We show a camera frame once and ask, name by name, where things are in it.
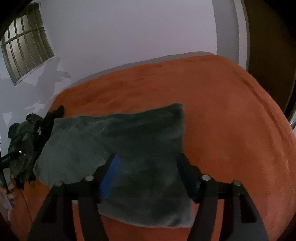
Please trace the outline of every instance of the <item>gray cloth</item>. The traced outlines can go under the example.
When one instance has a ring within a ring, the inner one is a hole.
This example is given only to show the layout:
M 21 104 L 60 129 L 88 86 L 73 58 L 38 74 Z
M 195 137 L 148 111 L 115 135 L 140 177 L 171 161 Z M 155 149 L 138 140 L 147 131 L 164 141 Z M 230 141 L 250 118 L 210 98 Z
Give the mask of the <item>gray cloth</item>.
M 183 151 L 181 104 L 136 114 L 79 116 L 54 121 L 34 173 L 48 187 L 80 181 L 120 157 L 111 194 L 100 214 L 143 227 L 190 227 L 191 201 L 178 175 Z

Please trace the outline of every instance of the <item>window pane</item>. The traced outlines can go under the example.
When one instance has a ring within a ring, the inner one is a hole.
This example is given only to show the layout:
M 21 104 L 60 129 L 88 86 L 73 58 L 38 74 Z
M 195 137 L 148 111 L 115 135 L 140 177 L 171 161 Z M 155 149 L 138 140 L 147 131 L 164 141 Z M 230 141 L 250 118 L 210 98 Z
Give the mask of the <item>window pane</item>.
M 40 39 L 38 30 L 33 30 L 33 37 L 35 39 L 35 43 L 37 44 L 39 53 L 41 54 L 42 60 L 46 61 L 48 59 L 48 57 L 47 57 L 46 51 L 45 51 L 45 49 L 43 47 L 43 43 L 42 43 L 42 41 Z
M 28 73 L 28 70 L 20 54 L 20 49 L 18 47 L 16 39 L 11 42 L 11 46 L 12 46 L 13 53 L 15 55 L 15 59 L 17 61 L 17 65 L 19 66 L 20 73 L 22 76 L 24 76 L 26 73 Z
M 22 33 L 22 22 L 20 20 L 20 17 L 17 18 L 15 21 L 17 24 L 17 34 L 21 34 Z
M 15 75 L 15 78 L 16 79 L 19 79 L 20 78 L 20 74 L 17 71 L 17 67 L 16 67 L 15 62 L 14 62 L 14 60 L 12 58 L 12 54 L 11 54 L 11 50 L 10 50 L 9 44 L 6 44 L 5 47 L 6 47 L 6 51 L 7 51 L 8 61 L 10 62 L 10 65 L 11 65 L 12 71 L 13 71 L 13 73 Z
M 13 38 L 15 36 L 15 22 L 13 21 L 9 26 L 9 36 Z
M 8 40 L 8 32 L 6 31 L 4 34 L 4 41 L 6 42 Z
M 39 57 L 39 54 L 37 52 L 37 48 L 36 48 L 36 46 L 34 44 L 32 34 L 27 33 L 26 38 L 27 38 L 29 49 L 30 49 L 30 51 L 32 53 L 33 59 L 34 59 L 36 65 L 39 66 L 40 64 L 42 64 L 42 61 L 41 61 L 41 59 Z
M 28 15 L 23 15 L 22 21 L 23 21 L 23 24 L 24 24 L 24 30 L 25 31 L 30 30 L 29 22 L 28 22 Z
M 43 22 L 42 22 L 42 19 L 41 19 L 41 14 L 40 14 L 40 11 L 39 11 L 39 5 L 38 4 L 34 4 L 34 10 L 35 10 L 35 19 L 36 19 L 36 22 L 37 22 L 37 27 L 41 27 L 43 26 Z
M 33 5 L 32 4 L 28 6 L 28 13 L 29 13 L 29 21 L 30 21 L 30 24 L 31 24 L 31 28 L 32 29 L 37 28 L 36 20 L 35 20 L 35 13 L 33 11 Z
M 35 65 L 34 65 L 34 62 L 33 62 L 32 57 L 30 55 L 29 49 L 26 45 L 25 37 L 23 35 L 20 36 L 19 41 L 20 41 L 20 47 L 22 49 L 22 53 L 24 55 L 24 58 L 25 58 L 25 61 L 27 63 L 29 70 L 34 69 Z
M 47 41 L 44 28 L 40 28 L 39 33 L 40 33 L 40 36 L 41 36 L 41 39 L 42 39 L 42 42 L 43 42 L 43 45 L 45 47 L 45 50 L 46 50 L 46 53 L 47 53 L 48 57 L 49 58 L 53 57 L 54 54 L 53 54 L 52 49 L 51 49 L 51 47 L 50 47 L 50 45 L 49 45 L 49 43 Z

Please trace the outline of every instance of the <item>finger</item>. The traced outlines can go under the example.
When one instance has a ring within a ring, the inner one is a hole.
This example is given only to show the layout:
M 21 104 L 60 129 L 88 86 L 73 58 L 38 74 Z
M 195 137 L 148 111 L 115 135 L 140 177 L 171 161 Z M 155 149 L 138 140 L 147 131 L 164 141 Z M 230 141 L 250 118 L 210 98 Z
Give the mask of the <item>finger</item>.
M 13 189 L 15 189 L 15 185 L 16 185 L 16 182 L 15 180 L 11 180 L 11 182 L 8 184 L 8 190 L 9 191 L 13 191 Z

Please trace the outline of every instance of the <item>hand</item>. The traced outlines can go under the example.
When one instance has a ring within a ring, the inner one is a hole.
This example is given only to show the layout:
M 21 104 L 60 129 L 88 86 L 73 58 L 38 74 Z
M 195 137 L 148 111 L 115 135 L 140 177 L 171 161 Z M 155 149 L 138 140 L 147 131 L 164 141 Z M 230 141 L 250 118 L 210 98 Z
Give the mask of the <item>hand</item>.
M 15 203 L 16 200 L 16 181 L 15 181 L 15 177 L 13 175 L 10 176 L 11 177 L 11 181 L 8 184 L 8 190 L 10 191 L 9 194 L 7 194 L 7 190 L 0 185 L 0 205 L 3 205 L 6 209 L 8 209 L 8 206 L 5 202 L 4 196 L 5 194 L 7 194 L 8 199 L 12 202 L 12 204 Z

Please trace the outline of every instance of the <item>metal screw head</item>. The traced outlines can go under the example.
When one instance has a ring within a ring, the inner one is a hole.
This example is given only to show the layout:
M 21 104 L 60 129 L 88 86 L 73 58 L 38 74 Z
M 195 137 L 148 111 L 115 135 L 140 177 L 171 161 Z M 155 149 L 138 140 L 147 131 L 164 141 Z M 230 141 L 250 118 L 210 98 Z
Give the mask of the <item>metal screw head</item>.
M 93 179 L 94 179 L 93 175 L 89 175 L 89 176 L 85 177 L 86 181 L 92 181 Z
M 240 182 L 240 181 L 238 181 L 238 180 L 234 180 L 233 181 L 233 184 L 235 185 L 235 186 L 241 186 L 242 185 L 242 183 Z
M 209 181 L 209 180 L 211 180 L 211 177 L 209 175 L 202 175 L 202 179 L 204 181 Z
M 62 181 L 58 181 L 55 185 L 56 185 L 57 187 L 60 187 L 61 185 L 63 185 L 63 182 L 62 182 Z

